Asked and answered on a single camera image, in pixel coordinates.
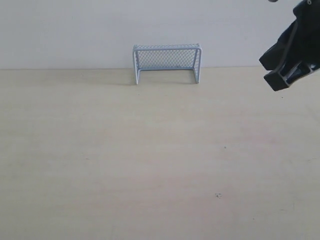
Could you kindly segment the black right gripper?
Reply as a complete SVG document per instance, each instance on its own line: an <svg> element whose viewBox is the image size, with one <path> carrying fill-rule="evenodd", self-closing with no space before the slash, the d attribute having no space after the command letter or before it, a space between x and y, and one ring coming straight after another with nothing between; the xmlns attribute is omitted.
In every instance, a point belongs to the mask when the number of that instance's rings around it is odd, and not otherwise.
<svg viewBox="0 0 320 240"><path fill-rule="evenodd" d="M259 58L268 71L263 78L275 92L320 70L320 2L302 0L293 14L296 19Z"/></svg>

